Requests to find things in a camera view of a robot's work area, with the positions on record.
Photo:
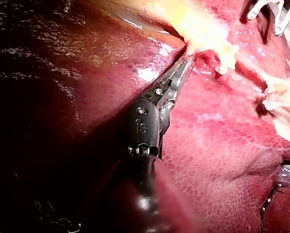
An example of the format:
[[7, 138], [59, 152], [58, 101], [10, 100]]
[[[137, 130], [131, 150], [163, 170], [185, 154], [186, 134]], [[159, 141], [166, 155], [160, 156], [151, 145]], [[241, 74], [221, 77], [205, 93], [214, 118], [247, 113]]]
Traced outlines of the left arm instrument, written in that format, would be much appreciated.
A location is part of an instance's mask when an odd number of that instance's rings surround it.
[[170, 112], [179, 93], [175, 81], [156, 82], [144, 90], [123, 117], [123, 149], [129, 156], [161, 158], [162, 138], [170, 126]]

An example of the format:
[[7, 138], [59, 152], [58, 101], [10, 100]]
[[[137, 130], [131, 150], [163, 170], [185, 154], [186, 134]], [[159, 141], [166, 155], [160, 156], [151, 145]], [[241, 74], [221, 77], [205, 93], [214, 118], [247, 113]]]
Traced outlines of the left arm instrument jaw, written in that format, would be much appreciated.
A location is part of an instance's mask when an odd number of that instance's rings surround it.
[[174, 63], [172, 67], [170, 67], [162, 76], [161, 83], [163, 85], [170, 85], [172, 80], [181, 78], [183, 74], [188, 69], [188, 60], [187, 59], [179, 59]]
[[181, 89], [184, 85], [184, 83], [187, 81], [187, 78], [190, 75], [190, 72], [192, 70], [192, 65], [193, 65], [193, 58], [192, 57], [181, 57], [179, 58], [181, 59], [187, 59], [188, 60], [188, 69], [186, 70], [186, 72], [183, 74], [183, 76], [181, 78], [172, 80], [171, 82], [171, 89], [174, 90], [175, 93], [179, 94], [181, 92]]

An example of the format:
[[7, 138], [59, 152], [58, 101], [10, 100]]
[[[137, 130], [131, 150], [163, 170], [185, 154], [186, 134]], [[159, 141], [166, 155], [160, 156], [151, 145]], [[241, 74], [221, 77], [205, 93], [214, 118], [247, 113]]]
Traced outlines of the right arm instrument jaw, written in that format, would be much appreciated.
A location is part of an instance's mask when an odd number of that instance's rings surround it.
[[267, 5], [268, 3], [277, 4], [278, 7], [281, 6], [280, 0], [258, 0], [251, 10], [246, 15], [248, 20], [253, 20], [257, 17], [257, 14], [260, 12], [263, 6]]
[[280, 0], [280, 1], [281, 1], [281, 6], [278, 7], [278, 13], [275, 16], [275, 22], [274, 22], [274, 27], [275, 27], [274, 34], [275, 36], [278, 36], [278, 37], [283, 35], [285, 29], [287, 28], [290, 22], [290, 8], [286, 12], [284, 18], [282, 20], [280, 19], [281, 13], [284, 8], [284, 2], [285, 2], [284, 0]]

